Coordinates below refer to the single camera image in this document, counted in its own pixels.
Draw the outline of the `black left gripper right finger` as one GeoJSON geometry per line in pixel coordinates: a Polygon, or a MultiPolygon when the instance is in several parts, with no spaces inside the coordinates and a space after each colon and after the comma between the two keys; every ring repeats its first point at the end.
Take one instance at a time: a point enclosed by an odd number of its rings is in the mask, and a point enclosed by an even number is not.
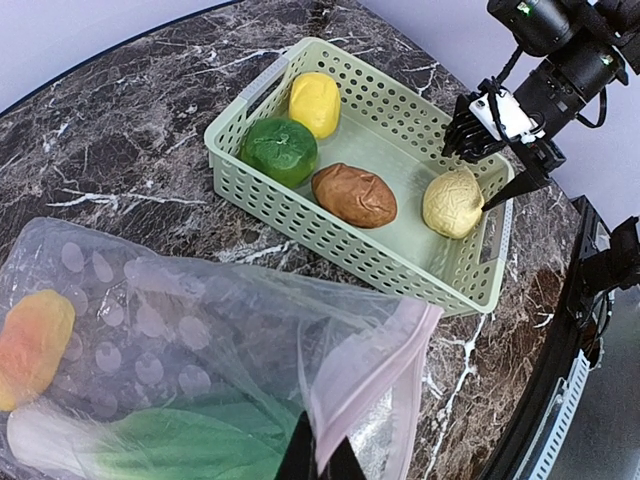
{"type": "Polygon", "coordinates": [[[322,472],[323,480],[366,480],[354,450],[345,437],[322,472]]]}

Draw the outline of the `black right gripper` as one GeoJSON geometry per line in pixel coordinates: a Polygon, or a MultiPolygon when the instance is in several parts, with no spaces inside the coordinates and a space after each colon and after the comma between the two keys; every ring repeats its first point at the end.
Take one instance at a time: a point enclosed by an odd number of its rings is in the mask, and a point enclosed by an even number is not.
{"type": "Polygon", "coordinates": [[[538,139],[528,144],[515,143],[511,150],[524,166],[524,170],[497,192],[483,206],[483,211],[490,211],[510,199],[545,188],[550,183],[551,172],[565,162],[565,155],[553,140],[538,139]]]}

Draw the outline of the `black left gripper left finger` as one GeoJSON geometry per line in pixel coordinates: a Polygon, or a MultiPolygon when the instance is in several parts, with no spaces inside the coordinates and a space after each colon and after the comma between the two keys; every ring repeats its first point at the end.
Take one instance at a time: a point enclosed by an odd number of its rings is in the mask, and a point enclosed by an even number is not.
{"type": "Polygon", "coordinates": [[[301,414],[275,480],[317,480],[315,439],[307,414],[301,414]]]}

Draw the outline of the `pale yellow walnut toy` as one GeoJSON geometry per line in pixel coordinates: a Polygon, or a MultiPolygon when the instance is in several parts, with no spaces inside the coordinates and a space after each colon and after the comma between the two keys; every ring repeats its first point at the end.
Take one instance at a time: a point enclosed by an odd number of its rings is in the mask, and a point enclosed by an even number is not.
{"type": "Polygon", "coordinates": [[[427,187],[422,218],[436,233],[450,239],[466,237],[479,223],[485,204],[479,183],[468,167],[446,172],[427,187]]]}

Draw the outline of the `green white bok choy toy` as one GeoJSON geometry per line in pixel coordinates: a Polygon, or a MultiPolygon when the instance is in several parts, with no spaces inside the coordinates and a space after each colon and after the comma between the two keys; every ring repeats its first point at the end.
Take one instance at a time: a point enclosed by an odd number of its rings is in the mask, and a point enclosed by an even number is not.
{"type": "Polygon", "coordinates": [[[271,479],[296,423],[272,398],[206,399],[112,422],[41,400],[9,415],[7,441],[19,463],[78,479],[271,479]]]}

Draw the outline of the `brown mushroom toy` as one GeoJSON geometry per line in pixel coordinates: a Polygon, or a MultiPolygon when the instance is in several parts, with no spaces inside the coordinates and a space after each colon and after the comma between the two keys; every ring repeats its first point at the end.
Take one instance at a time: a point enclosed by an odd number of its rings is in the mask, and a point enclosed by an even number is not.
{"type": "Polygon", "coordinates": [[[336,163],[315,173],[311,180],[317,203],[344,222],[373,229],[395,220],[396,197],[376,174],[336,163]]]}

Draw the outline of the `clear zip top bag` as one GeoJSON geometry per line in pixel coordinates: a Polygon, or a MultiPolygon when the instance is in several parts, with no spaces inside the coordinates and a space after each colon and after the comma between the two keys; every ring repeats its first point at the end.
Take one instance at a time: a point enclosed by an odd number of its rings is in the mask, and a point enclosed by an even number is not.
{"type": "MultiPolygon", "coordinates": [[[[1,268],[1,331],[23,297],[73,304],[49,401],[98,422],[206,399],[272,398],[307,414],[318,479],[347,437],[366,479],[407,475],[421,376],[441,308],[268,268],[161,256],[96,230],[36,218],[1,268]]],[[[78,479],[19,463],[1,410],[1,473],[78,479]]]]}

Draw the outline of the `orange yellow toy food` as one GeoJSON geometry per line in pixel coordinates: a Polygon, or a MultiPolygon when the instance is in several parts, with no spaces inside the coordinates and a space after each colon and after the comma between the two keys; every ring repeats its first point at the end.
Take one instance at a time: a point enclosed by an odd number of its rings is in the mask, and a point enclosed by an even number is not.
{"type": "Polygon", "coordinates": [[[52,383],[75,323],[73,304],[54,290],[23,297],[1,331],[1,410],[30,402],[52,383]]]}

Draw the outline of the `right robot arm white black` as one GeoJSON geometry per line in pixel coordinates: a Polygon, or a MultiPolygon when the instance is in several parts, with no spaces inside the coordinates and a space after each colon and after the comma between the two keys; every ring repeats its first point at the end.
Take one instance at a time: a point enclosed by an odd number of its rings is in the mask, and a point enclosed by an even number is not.
{"type": "Polygon", "coordinates": [[[524,166],[488,202],[493,208],[548,184],[565,161],[553,138],[568,123],[605,123],[608,85],[628,84],[628,73],[639,69],[639,4],[491,1],[487,10],[517,48],[500,74],[484,81],[471,109],[524,166]]]}

